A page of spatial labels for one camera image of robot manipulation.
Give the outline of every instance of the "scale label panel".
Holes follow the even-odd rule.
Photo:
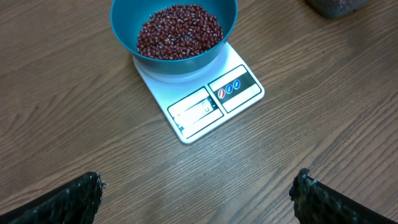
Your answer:
[[[168,111],[187,139],[224,116],[205,87],[169,106]]]
[[[209,87],[227,113],[261,93],[261,88],[244,65],[212,81]]]

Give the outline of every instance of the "dark container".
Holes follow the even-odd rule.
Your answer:
[[[321,15],[329,19],[336,19],[350,14],[362,6],[368,0],[306,0]]]

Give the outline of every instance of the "red button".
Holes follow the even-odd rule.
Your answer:
[[[224,89],[218,90],[218,98],[222,99],[224,97],[225,97],[225,90]]]

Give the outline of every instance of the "red bean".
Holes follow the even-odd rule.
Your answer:
[[[150,15],[138,35],[137,51],[146,57],[178,60],[203,54],[223,40],[223,30],[203,6],[174,4]]]

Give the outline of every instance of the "scale display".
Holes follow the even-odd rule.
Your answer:
[[[170,106],[168,111],[185,138],[223,117],[205,87]]]

